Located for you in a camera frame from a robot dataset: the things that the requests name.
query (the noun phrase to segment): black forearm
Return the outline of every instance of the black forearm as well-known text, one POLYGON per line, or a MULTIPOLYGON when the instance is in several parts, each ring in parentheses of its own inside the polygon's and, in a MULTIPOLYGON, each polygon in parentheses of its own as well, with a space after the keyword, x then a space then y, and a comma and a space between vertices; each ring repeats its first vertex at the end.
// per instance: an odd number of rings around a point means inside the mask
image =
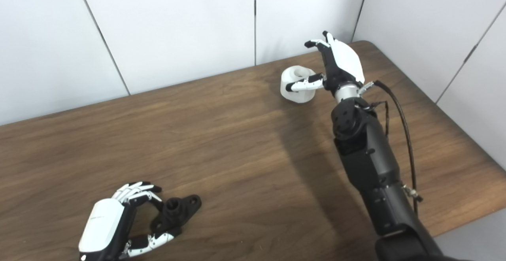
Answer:
POLYGON ((332 112, 334 141, 349 181, 360 191, 379 236, 408 232, 426 254, 441 255, 410 206, 394 153, 368 107, 361 98, 349 98, 332 112))

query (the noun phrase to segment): black mount bracket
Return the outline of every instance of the black mount bracket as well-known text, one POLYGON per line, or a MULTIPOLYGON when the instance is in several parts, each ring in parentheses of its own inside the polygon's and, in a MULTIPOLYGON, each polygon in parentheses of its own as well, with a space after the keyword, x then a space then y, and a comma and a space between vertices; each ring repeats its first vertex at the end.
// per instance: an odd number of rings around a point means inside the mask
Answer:
POLYGON ((176 237, 181 234, 181 227, 200 209, 202 200, 197 195, 186 198, 170 198, 163 209, 151 222, 150 229, 155 236, 169 232, 176 237))

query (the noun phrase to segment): screw hole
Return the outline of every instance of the screw hole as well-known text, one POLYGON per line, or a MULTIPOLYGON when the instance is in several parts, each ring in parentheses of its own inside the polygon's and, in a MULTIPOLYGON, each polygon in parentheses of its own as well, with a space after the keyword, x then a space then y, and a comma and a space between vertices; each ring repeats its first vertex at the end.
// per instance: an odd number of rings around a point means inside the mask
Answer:
POLYGON ((167 209, 175 210, 179 206, 179 202, 176 199, 169 199, 166 205, 167 209))

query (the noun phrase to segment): robotic arm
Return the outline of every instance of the robotic arm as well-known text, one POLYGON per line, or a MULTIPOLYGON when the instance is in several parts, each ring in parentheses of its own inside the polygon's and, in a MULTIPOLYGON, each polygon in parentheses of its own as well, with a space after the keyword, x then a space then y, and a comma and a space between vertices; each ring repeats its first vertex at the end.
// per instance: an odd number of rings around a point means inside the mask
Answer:
POLYGON ((374 85, 393 94, 380 81, 364 84, 360 59, 354 50, 334 39, 329 32, 323 35, 325 42, 312 40, 305 46, 317 47, 321 52, 326 75, 316 74, 288 84, 286 90, 313 90, 315 88, 308 83, 316 82, 336 99, 337 106, 331 113, 334 143, 349 181, 360 192, 380 237, 376 243, 378 259, 451 260, 442 256, 410 206, 406 194, 416 200, 421 197, 401 181, 399 165, 374 111, 378 104, 369 104, 362 98, 374 85))
POLYGON ((202 205, 197 195, 171 198, 164 204, 156 194, 161 188, 150 182, 128 183, 111 198, 93 207, 79 242, 81 261, 116 261, 145 254, 181 234, 184 225, 202 205), (159 211, 151 233, 129 238, 137 207, 149 202, 159 211))

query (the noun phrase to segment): white wall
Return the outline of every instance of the white wall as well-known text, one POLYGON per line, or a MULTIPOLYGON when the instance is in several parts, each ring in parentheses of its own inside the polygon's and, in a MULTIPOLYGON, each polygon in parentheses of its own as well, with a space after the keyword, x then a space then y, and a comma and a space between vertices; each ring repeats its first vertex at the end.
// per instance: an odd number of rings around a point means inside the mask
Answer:
POLYGON ((505 0, 365 0, 353 41, 374 43, 433 101, 505 0))
POLYGON ((361 2, 0 0, 0 124, 349 42, 361 2))
POLYGON ((322 32, 350 42, 362 0, 257 0, 257 64, 313 52, 322 32))
POLYGON ((83 0, 0 0, 0 125, 127 95, 83 0))
POLYGON ((506 169, 506 11, 502 11, 438 106, 506 169))
POLYGON ((131 93, 255 64, 254 0, 87 0, 131 93))

